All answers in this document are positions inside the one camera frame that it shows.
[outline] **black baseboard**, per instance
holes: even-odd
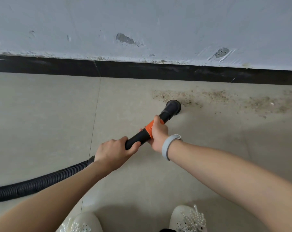
[[[0,72],[292,85],[292,71],[0,56]]]

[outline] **forearm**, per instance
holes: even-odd
[[[230,153],[179,140],[171,144],[169,158],[273,231],[291,226],[292,183]]]
[[[0,217],[0,232],[55,232],[83,195],[109,172],[107,166],[94,162],[40,191]]]

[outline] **vacuum hose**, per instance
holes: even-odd
[[[168,101],[165,109],[161,112],[159,117],[161,123],[165,124],[174,115],[180,112],[181,105],[177,100]],[[129,150],[135,142],[141,142],[141,145],[152,138],[152,124],[150,122],[142,131],[126,141],[125,148]],[[53,184],[56,184],[86,168],[94,161],[94,156],[89,160],[67,167],[65,169],[58,170],[56,172],[43,175],[34,179],[23,181],[20,183],[14,183],[7,186],[0,187],[0,202],[10,199],[17,199],[27,195],[37,193]]]

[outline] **pearl-embellished shoe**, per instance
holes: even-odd
[[[177,232],[207,232],[204,214],[198,212],[196,205],[194,208],[177,206],[172,213],[169,228]]]
[[[60,232],[103,232],[98,218],[90,212],[78,214],[70,218],[68,223],[62,223]]]

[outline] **orange handle grip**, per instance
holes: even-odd
[[[149,134],[150,138],[152,139],[152,125],[153,125],[153,121],[151,121],[148,125],[146,125],[145,129],[147,131],[147,133]]]

